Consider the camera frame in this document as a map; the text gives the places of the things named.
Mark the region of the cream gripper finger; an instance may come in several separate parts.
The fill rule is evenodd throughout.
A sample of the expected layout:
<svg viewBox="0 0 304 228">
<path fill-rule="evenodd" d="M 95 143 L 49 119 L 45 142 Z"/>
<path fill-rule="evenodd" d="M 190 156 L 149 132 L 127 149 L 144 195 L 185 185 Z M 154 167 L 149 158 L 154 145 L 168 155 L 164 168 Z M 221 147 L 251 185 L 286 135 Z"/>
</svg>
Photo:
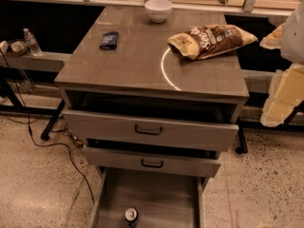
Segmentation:
<svg viewBox="0 0 304 228">
<path fill-rule="evenodd" d="M 272 78 L 260 122 L 267 127 L 283 124 L 294 108 L 304 101 L 304 66 L 291 64 L 277 70 Z"/>
<path fill-rule="evenodd" d="M 262 48 L 266 49 L 280 49 L 283 27 L 284 23 L 279 25 L 275 30 L 273 30 L 270 34 L 264 37 L 259 43 L 259 45 Z"/>
</svg>

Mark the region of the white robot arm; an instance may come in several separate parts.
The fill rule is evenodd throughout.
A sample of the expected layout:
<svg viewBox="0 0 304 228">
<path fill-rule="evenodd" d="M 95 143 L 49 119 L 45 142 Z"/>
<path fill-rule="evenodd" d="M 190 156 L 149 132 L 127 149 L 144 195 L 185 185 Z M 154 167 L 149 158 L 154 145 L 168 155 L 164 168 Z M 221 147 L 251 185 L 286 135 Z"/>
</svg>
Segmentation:
<svg viewBox="0 0 304 228">
<path fill-rule="evenodd" d="M 304 1 L 259 45 L 267 49 L 279 48 L 281 57 L 292 63 L 285 71 L 275 72 L 262 109 L 260 122 L 276 127 L 304 101 Z"/>
</svg>

